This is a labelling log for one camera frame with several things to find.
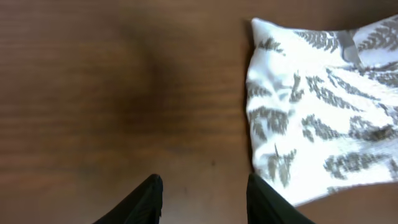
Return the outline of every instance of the white cloth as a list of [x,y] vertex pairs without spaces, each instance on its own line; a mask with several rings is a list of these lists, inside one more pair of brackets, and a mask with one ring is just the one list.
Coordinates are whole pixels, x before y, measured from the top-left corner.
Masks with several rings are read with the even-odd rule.
[[293,205],[398,180],[398,16],[357,30],[252,20],[256,172]]

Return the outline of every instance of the cloth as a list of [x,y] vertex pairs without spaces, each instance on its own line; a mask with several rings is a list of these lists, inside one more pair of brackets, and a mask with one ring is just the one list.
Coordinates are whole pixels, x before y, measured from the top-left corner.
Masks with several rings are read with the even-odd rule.
[[252,20],[256,173],[293,205],[398,180],[398,16],[355,30]]

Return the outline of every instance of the wood grain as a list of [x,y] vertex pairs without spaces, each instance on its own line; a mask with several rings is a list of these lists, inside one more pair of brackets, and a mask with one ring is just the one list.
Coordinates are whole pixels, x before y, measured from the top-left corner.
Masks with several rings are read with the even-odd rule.
[[0,223],[91,223],[151,173],[162,223],[245,223],[248,20],[344,29],[396,1],[0,0]]

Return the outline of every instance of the wooden table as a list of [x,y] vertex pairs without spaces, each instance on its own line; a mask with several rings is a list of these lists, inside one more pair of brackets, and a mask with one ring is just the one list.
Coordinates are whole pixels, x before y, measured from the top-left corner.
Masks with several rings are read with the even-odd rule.
[[346,29],[396,13],[393,0],[0,0],[0,223],[91,223],[151,173],[162,223],[246,223],[248,20]]

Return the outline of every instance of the white fabric with gray leaves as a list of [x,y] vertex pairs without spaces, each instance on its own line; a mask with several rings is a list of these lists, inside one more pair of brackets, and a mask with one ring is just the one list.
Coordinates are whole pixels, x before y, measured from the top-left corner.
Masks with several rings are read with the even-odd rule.
[[256,172],[292,205],[398,181],[398,16],[356,30],[252,20]]

